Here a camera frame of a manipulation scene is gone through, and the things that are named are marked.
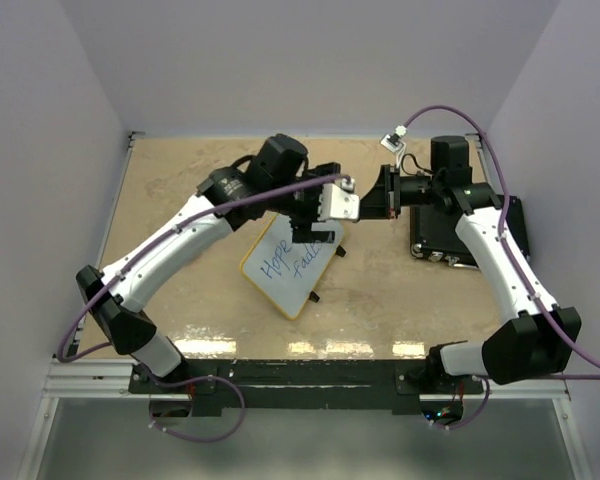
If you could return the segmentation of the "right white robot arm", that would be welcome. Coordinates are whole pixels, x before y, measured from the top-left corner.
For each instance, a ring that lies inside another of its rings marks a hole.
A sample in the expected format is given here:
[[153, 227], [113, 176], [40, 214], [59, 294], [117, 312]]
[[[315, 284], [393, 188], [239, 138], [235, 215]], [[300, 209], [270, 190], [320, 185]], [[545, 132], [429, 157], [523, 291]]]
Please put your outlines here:
[[438, 136], [430, 142], [428, 172], [403, 176], [381, 167], [362, 198], [362, 220], [392, 219], [402, 208], [432, 206], [457, 220], [454, 228], [491, 286], [503, 320], [481, 343], [452, 342], [430, 349], [425, 379], [439, 393], [463, 376], [498, 385], [562, 372], [581, 329], [573, 307], [562, 307], [533, 274], [506, 223], [506, 201], [487, 183], [472, 180], [468, 141]]

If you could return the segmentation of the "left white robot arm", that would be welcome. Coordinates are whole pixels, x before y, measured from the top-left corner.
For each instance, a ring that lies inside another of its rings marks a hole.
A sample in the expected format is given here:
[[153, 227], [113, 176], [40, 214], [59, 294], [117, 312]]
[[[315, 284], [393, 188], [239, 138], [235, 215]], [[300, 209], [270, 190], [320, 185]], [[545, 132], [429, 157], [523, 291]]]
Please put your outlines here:
[[118, 354], [143, 364], [163, 391], [180, 390], [187, 362], [145, 313], [148, 301], [186, 264], [268, 211], [290, 217], [295, 240], [332, 241], [311, 226], [320, 194], [340, 173], [337, 162], [310, 167], [298, 140], [268, 137], [257, 153], [213, 170], [166, 224], [125, 257], [102, 269], [83, 267], [76, 282], [88, 312]]

